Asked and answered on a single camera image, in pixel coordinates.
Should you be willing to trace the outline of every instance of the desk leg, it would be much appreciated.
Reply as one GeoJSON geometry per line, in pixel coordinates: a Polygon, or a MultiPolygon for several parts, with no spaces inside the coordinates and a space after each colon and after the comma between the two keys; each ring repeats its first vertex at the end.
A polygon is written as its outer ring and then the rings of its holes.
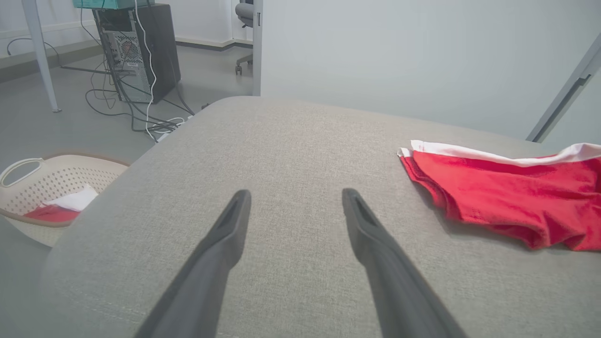
{"type": "Polygon", "coordinates": [[[37,11],[37,4],[35,0],[21,0],[21,3],[23,4],[25,19],[27,20],[27,26],[29,27],[29,33],[31,34],[31,41],[34,43],[35,57],[37,58],[38,65],[40,66],[41,78],[44,81],[44,87],[46,87],[48,99],[50,99],[50,106],[52,106],[53,112],[60,112],[61,110],[56,104],[54,88],[52,87],[50,69],[48,69],[46,48],[44,46],[44,37],[41,33],[40,17],[37,11]]]}

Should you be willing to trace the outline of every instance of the gray upholstered ottoman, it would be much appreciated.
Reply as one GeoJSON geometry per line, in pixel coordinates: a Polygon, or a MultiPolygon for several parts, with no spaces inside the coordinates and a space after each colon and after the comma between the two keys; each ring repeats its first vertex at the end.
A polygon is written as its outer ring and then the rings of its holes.
{"type": "Polygon", "coordinates": [[[252,192],[218,337],[378,337],[341,190],[357,189],[471,337],[598,337],[601,256],[445,221],[396,156],[419,139],[504,156],[538,144],[306,102],[216,102],[136,161],[50,253],[48,333],[130,337],[238,189],[252,192]]]}

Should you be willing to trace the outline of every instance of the black cable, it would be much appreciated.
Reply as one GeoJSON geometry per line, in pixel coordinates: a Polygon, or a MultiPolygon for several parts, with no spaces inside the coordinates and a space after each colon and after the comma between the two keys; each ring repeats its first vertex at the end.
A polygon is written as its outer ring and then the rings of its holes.
{"type": "MultiPolygon", "coordinates": [[[[102,6],[101,6],[101,8],[103,8],[104,6],[105,6],[105,0],[102,0],[102,6]]],[[[98,44],[100,47],[102,47],[102,45],[100,44],[100,42],[98,42],[98,40],[96,40],[96,38],[95,38],[95,37],[92,35],[92,33],[90,33],[90,32],[89,32],[89,31],[88,31],[88,30],[87,30],[87,29],[84,27],[84,19],[83,19],[83,17],[84,17],[84,0],[81,0],[81,8],[79,9],[79,24],[81,25],[81,28],[83,28],[83,29],[84,29],[84,31],[85,31],[86,33],[88,33],[88,35],[89,35],[89,36],[91,36],[91,37],[92,37],[92,39],[93,39],[94,41],[96,41],[96,43],[97,43],[97,44],[98,44]]]]}
{"type": "MultiPolygon", "coordinates": [[[[130,110],[131,110],[131,107],[133,106],[133,107],[134,107],[136,110],[138,110],[138,111],[139,111],[139,112],[140,112],[142,115],[146,116],[146,113],[145,113],[144,111],[141,111],[141,110],[140,110],[140,109],[139,109],[139,108],[138,108],[138,107],[135,105],[135,103],[136,103],[136,102],[132,102],[132,101],[129,99],[129,97],[127,96],[127,93],[126,93],[126,92],[125,92],[125,90],[123,89],[123,86],[122,86],[122,84],[123,84],[123,83],[125,83],[125,82],[123,82],[121,79],[119,79],[119,80],[117,81],[117,84],[118,84],[118,86],[119,86],[119,89],[120,89],[120,91],[121,91],[121,94],[122,94],[122,95],[125,97],[125,99],[127,100],[127,102],[128,102],[128,105],[130,106],[130,110]]],[[[152,117],[152,116],[149,116],[149,115],[148,115],[148,118],[153,118],[153,119],[155,119],[155,120],[157,120],[157,121],[161,121],[161,122],[163,122],[163,123],[169,123],[169,124],[173,124],[173,125],[175,126],[175,128],[179,127],[179,126],[177,125],[177,123],[173,123],[173,122],[170,122],[170,121],[161,120],[161,119],[159,119],[159,118],[152,117]]],[[[157,142],[157,143],[158,143],[158,140],[157,140],[157,139],[154,137],[154,135],[152,135],[152,134],[151,134],[150,136],[151,136],[151,137],[154,139],[154,141],[155,141],[155,142],[157,142]]]]}
{"type": "MultiPolygon", "coordinates": [[[[96,66],[96,68],[95,68],[94,70],[98,69],[98,67],[100,67],[100,66],[104,66],[104,65],[105,65],[105,61],[106,61],[106,57],[105,57],[105,55],[103,54],[103,57],[102,57],[102,62],[101,62],[101,63],[100,63],[98,66],[96,66]]],[[[96,89],[96,88],[94,87],[94,81],[93,81],[93,79],[94,79],[94,75],[95,75],[95,73],[92,73],[92,75],[90,75],[90,84],[92,85],[92,89],[96,89]]],[[[102,82],[102,89],[103,89],[103,90],[102,90],[102,96],[103,96],[103,97],[98,97],[98,95],[96,95],[96,91],[94,91],[94,97],[95,97],[97,100],[104,100],[104,101],[106,102],[106,107],[107,107],[107,108],[109,108],[109,110],[110,110],[110,109],[112,109],[112,108],[115,106],[115,104],[117,103],[117,99],[115,99],[115,98],[107,98],[107,97],[106,97],[106,91],[104,90],[104,89],[105,89],[105,84],[106,84],[106,74],[104,75],[104,80],[103,80],[103,82],[102,82]],[[109,104],[109,100],[113,100],[113,104],[112,104],[112,106],[109,104]]]]}
{"type": "MultiPolygon", "coordinates": [[[[150,0],[146,0],[146,4],[148,5],[148,11],[150,12],[150,16],[152,17],[154,24],[157,27],[159,27],[159,22],[156,20],[156,17],[154,16],[152,6],[150,5],[150,0]]],[[[160,38],[163,40],[163,43],[166,45],[166,43],[165,43],[166,39],[164,38],[161,29],[158,29],[158,32],[159,32],[160,38]]],[[[186,104],[186,101],[184,101],[184,99],[182,98],[180,89],[177,86],[177,77],[175,76],[175,67],[173,67],[173,61],[171,61],[171,55],[169,54],[169,51],[165,51],[165,53],[167,54],[167,60],[169,60],[169,65],[171,66],[171,74],[173,74],[173,79],[175,80],[175,91],[177,92],[177,97],[180,98],[180,101],[182,102],[184,107],[186,107],[187,112],[190,113],[190,115],[194,116],[195,113],[190,109],[190,107],[188,107],[188,105],[186,104]]]]}
{"type": "MultiPolygon", "coordinates": [[[[16,39],[12,40],[11,42],[9,42],[9,43],[6,45],[6,53],[7,53],[9,56],[10,56],[10,55],[12,55],[12,54],[10,53],[10,50],[8,49],[8,48],[10,47],[10,44],[11,44],[11,43],[13,43],[13,42],[15,42],[15,41],[18,41],[18,40],[31,40],[31,38],[28,38],[28,37],[20,37],[20,38],[16,38],[16,39]]],[[[61,64],[61,56],[60,56],[60,54],[59,54],[59,53],[56,51],[56,48],[54,48],[54,47],[53,47],[51,44],[49,44],[48,42],[45,42],[45,41],[44,41],[44,44],[45,44],[45,45],[48,45],[48,46],[50,46],[50,48],[52,48],[52,50],[53,50],[53,51],[56,53],[56,62],[58,63],[58,66],[59,66],[60,68],[62,68],[62,69],[81,70],[81,71],[83,71],[83,72],[92,72],[92,73],[99,73],[99,74],[109,74],[108,72],[101,72],[101,71],[99,71],[99,70],[91,70],[91,69],[85,69],[85,68],[77,68],[77,67],[63,66],[63,65],[61,64]]]]}
{"type": "MultiPolygon", "coordinates": [[[[112,27],[113,27],[113,31],[116,31],[116,32],[119,32],[119,33],[121,33],[121,35],[123,35],[123,37],[125,37],[125,38],[126,38],[126,39],[128,39],[129,41],[132,41],[132,42],[133,42],[132,38],[131,38],[131,37],[129,37],[129,36],[127,36],[127,35],[125,35],[125,33],[124,33],[124,32],[122,32],[122,31],[118,30],[118,29],[117,29],[117,27],[116,27],[115,25],[113,25],[113,24],[111,23],[111,21],[110,21],[110,20],[109,20],[109,19],[108,19],[108,18],[107,18],[105,15],[104,15],[104,13],[102,13],[102,11],[99,11],[98,13],[99,13],[100,15],[102,15],[102,17],[104,18],[104,20],[106,21],[106,23],[107,23],[107,24],[109,24],[110,26],[112,26],[112,27]]],[[[122,61],[121,61],[121,71],[123,71],[123,66],[124,66],[124,64],[125,64],[125,62],[124,62],[124,60],[122,60],[122,61]]],[[[150,96],[151,96],[151,94],[150,94],[150,93],[146,93],[145,91],[142,91],[142,90],[140,90],[140,89],[138,89],[138,88],[136,88],[136,87],[134,87],[134,86],[132,86],[132,85],[130,85],[130,84],[128,84],[128,83],[126,83],[126,82],[124,82],[124,81],[122,80],[124,77],[125,77],[125,76],[121,77],[121,78],[120,78],[118,81],[119,81],[119,82],[121,82],[121,83],[123,83],[123,84],[125,84],[125,85],[127,85],[127,86],[130,86],[130,87],[132,87],[132,88],[133,88],[133,89],[135,89],[135,90],[138,90],[138,91],[140,91],[140,92],[142,92],[142,93],[144,93],[144,94],[146,94],[146,95],[150,95],[150,96]]],[[[134,108],[136,108],[136,110],[138,110],[138,111],[139,111],[139,112],[141,112],[142,114],[146,115],[146,113],[145,113],[145,112],[141,111],[141,110],[140,110],[140,109],[139,109],[139,108],[138,108],[138,107],[135,105],[135,103],[136,103],[136,102],[131,102],[131,103],[132,103],[132,104],[134,104],[134,108]]],[[[187,110],[185,110],[184,108],[182,108],[182,107],[180,107],[180,106],[177,106],[177,107],[179,107],[180,109],[183,109],[184,111],[188,112],[187,110]]]]}
{"type": "MultiPolygon", "coordinates": [[[[127,95],[127,93],[126,93],[126,92],[125,92],[125,90],[123,89],[123,86],[122,86],[121,84],[126,84],[126,85],[129,85],[129,84],[127,84],[126,82],[124,82],[124,81],[123,81],[123,78],[124,78],[124,77],[125,77],[125,76],[122,76],[122,77],[118,78],[118,79],[117,79],[117,81],[119,82],[119,89],[121,90],[121,94],[124,96],[124,98],[125,98],[125,100],[126,100],[126,103],[128,103],[128,104],[131,104],[131,105],[132,105],[132,106],[133,106],[133,107],[134,107],[134,108],[135,108],[135,109],[136,109],[138,112],[140,112],[140,114],[142,114],[142,115],[146,116],[146,112],[144,112],[144,111],[140,110],[140,108],[138,108],[138,106],[136,106],[136,104],[137,104],[137,103],[139,103],[139,104],[142,104],[142,102],[134,102],[134,101],[132,101],[131,99],[129,99],[129,96],[127,95]]],[[[153,116],[151,116],[151,115],[149,115],[148,117],[149,117],[149,118],[152,118],[153,120],[156,120],[156,121],[160,121],[160,122],[163,122],[163,123],[172,124],[173,126],[177,126],[177,123],[173,123],[173,122],[171,122],[171,121],[161,120],[160,118],[153,117],[153,116]]]]}
{"type": "MultiPolygon", "coordinates": [[[[128,96],[128,95],[127,95],[127,93],[125,93],[125,91],[123,90],[123,86],[121,85],[121,82],[120,82],[120,81],[117,81],[117,83],[116,83],[116,84],[117,84],[117,86],[119,86],[119,90],[121,90],[121,95],[123,95],[123,97],[125,97],[125,99],[126,99],[126,102],[127,102],[127,106],[129,106],[129,111],[130,111],[130,113],[131,113],[131,115],[132,115],[132,126],[131,126],[131,128],[132,128],[132,130],[134,131],[134,128],[133,128],[133,109],[132,109],[132,106],[133,106],[134,108],[136,108],[138,111],[140,111],[140,109],[138,109],[138,107],[137,107],[136,105],[134,105],[134,104],[133,104],[133,102],[132,102],[132,101],[129,99],[129,96],[128,96]]],[[[150,135],[150,137],[152,137],[152,139],[154,140],[154,142],[155,142],[155,143],[158,143],[158,142],[159,142],[159,141],[156,139],[156,137],[154,137],[154,135],[150,133],[150,130],[148,130],[148,131],[147,131],[147,134],[149,134],[149,135],[150,135]]]]}
{"type": "MultiPolygon", "coordinates": [[[[102,114],[102,115],[106,115],[106,116],[129,115],[129,116],[131,116],[132,121],[133,121],[133,119],[135,119],[135,120],[139,120],[139,121],[142,121],[142,122],[146,122],[146,120],[144,120],[143,118],[139,118],[139,117],[136,117],[136,116],[132,115],[133,114],[133,110],[132,110],[131,107],[129,107],[130,114],[128,114],[126,112],[119,112],[119,113],[116,113],[116,114],[107,114],[105,112],[99,111],[98,109],[94,108],[94,106],[92,106],[92,104],[88,100],[88,94],[91,91],[107,91],[107,92],[110,92],[110,93],[116,93],[117,91],[115,91],[115,90],[108,90],[108,89],[90,89],[90,90],[86,91],[85,92],[85,101],[87,102],[88,106],[90,106],[90,108],[92,108],[95,112],[97,112],[99,114],[102,114]]],[[[173,122],[169,122],[169,121],[166,121],[166,122],[167,123],[171,123],[171,124],[173,124],[173,125],[176,126],[176,124],[173,123],[173,122]]],[[[157,126],[150,127],[148,130],[149,131],[157,131],[157,130],[161,130],[161,129],[168,129],[168,130],[171,130],[171,131],[175,130],[175,129],[172,128],[172,126],[164,126],[162,124],[158,124],[157,126]]],[[[135,132],[146,132],[146,129],[135,129],[133,127],[133,123],[132,123],[132,130],[135,131],[135,132]]]]}
{"type": "MultiPolygon", "coordinates": [[[[100,23],[100,15],[104,16],[103,9],[102,9],[103,7],[104,7],[104,0],[102,2],[102,7],[100,8],[100,10],[92,12],[92,14],[94,15],[94,19],[96,20],[96,22],[98,22],[98,26],[102,26],[102,24],[100,23]]],[[[106,60],[105,70],[107,70],[107,69],[110,70],[109,60],[106,58],[106,53],[104,51],[102,52],[102,58],[103,58],[103,60],[106,60]]],[[[115,84],[111,83],[111,79],[113,78],[114,74],[112,72],[105,72],[105,74],[109,74],[111,76],[109,78],[109,85],[115,85],[115,84]]],[[[105,87],[105,82],[106,82],[106,75],[105,75],[104,79],[102,80],[102,88],[103,89],[105,87]]]]}
{"type": "MultiPolygon", "coordinates": [[[[104,20],[106,21],[106,23],[107,23],[108,25],[112,26],[112,30],[113,30],[113,31],[116,31],[116,32],[119,32],[119,33],[121,33],[121,35],[123,35],[123,37],[124,37],[125,39],[127,39],[127,40],[131,41],[132,43],[135,43],[132,37],[129,37],[129,36],[125,35],[125,33],[124,33],[124,32],[122,32],[122,31],[120,31],[119,29],[117,29],[117,26],[115,26],[114,24],[112,24],[112,23],[111,23],[111,21],[110,21],[110,20],[109,20],[109,19],[108,19],[108,18],[107,18],[105,15],[104,15],[104,12],[103,12],[102,10],[100,10],[100,11],[97,11],[96,13],[98,13],[98,15],[99,15],[99,17],[97,18],[97,19],[98,19],[98,21],[100,21],[100,16],[102,16],[102,17],[104,18],[104,20]]],[[[124,61],[124,60],[121,60],[121,72],[123,71],[123,67],[124,67],[124,66],[125,66],[125,61],[124,61]]],[[[125,83],[125,82],[123,82],[123,83],[124,83],[124,84],[126,84],[126,85],[128,85],[128,86],[130,86],[130,87],[132,87],[132,88],[134,88],[134,89],[136,89],[136,90],[139,90],[139,89],[137,89],[137,88],[135,88],[135,87],[133,87],[133,86],[131,86],[131,85],[129,85],[129,84],[127,84],[127,83],[125,83]]],[[[135,108],[136,108],[136,109],[137,109],[139,112],[143,113],[143,112],[142,112],[140,109],[138,109],[138,107],[137,107],[137,106],[134,106],[134,107],[135,107],[135,108]]]]}
{"type": "MultiPolygon", "coordinates": [[[[10,51],[8,50],[8,48],[10,47],[10,44],[11,44],[11,43],[13,43],[13,42],[15,42],[15,41],[18,41],[18,40],[31,40],[31,38],[28,38],[28,37],[20,37],[20,38],[16,38],[16,39],[14,39],[13,41],[9,42],[9,43],[8,43],[8,45],[6,45],[6,53],[7,53],[9,56],[10,56],[10,55],[12,55],[12,54],[10,53],[10,51]]],[[[50,48],[52,48],[52,50],[53,50],[53,51],[56,53],[56,61],[58,62],[58,65],[59,65],[60,67],[62,67],[62,65],[61,65],[61,57],[60,57],[60,55],[58,55],[58,52],[56,51],[56,49],[55,49],[54,47],[52,47],[52,45],[51,45],[51,44],[49,44],[48,42],[44,42],[44,44],[46,44],[46,45],[50,46],[50,48]]]]}
{"type": "MultiPolygon", "coordinates": [[[[144,94],[146,94],[146,95],[150,95],[150,93],[146,93],[144,90],[141,90],[141,89],[139,89],[139,88],[136,88],[136,87],[134,87],[134,86],[132,86],[132,85],[128,84],[127,82],[125,82],[125,81],[123,81],[123,80],[120,80],[120,81],[121,81],[121,83],[122,83],[122,84],[124,84],[124,85],[126,85],[126,86],[128,86],[128,87],[132,87],[133,89],[135,89],[135,90],[137,90],[137,91],[139,91],[139,92],[142,92],[142,93],[144,93],[144,94]]],[[[163,99],[161,99],[161,100],[163,100],[163,101],[167,102],[167,103],[168,103],[168,104],[170,104],[170,105],[174,105],[174,106],[176,106],[176,107],[180,108],[181,110],[183,110],[183,111],[185,111],[185,112],[189,112],[189,111],[188,111],[186,108],[184,108],[184,107],[182,107],[182,106],[180,106],[180,105],[176,105],[175,103],[173,103],[173,102],[171,102],[171,101],[169,101],[169,100],[166,100],[166,99],[164,99],[164,98],[163,98],[163,99]]]]}

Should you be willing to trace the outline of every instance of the fabric texture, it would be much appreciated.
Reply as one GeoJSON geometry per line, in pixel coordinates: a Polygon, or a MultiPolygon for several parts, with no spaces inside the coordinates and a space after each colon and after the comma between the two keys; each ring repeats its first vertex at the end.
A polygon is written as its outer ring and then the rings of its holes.
{"type": "Polygon", "coordinates": [[[103,191],[50,252],[45,337],[131,337],[232,195],[249,189],[242,258],[217,338],[379,337],[341,191],[361,193],[470,337],[597,337],[601,259],[446,220],[399,165],[422,139],[511,158],[539,144],[315,103],[211,104],[103,191]]]}
{"type": "Polygon", "coordinates": [[[398,155],[447,218],[520,239],[532,249],[565,243],[601,250],[601,146],[508,159],[451,144],[412,140],[398,155]]]}

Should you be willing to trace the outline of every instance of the computer case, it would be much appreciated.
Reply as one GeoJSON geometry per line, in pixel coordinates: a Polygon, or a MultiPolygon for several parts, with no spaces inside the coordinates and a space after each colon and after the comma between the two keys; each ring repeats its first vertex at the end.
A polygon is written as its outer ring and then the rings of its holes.
{"type": "Polygon", "coordinates": [[[108,66],[115,81],[120,100],[150,102],[150,87],[154,76],[150,70],[146,41],[152,53],[152,65],[156,74],[154,102],[160,101],[182,78],[175,48],[175,34],[171,20],[171,7],[151,4],[119,10],[94,9],[108,66]]]}

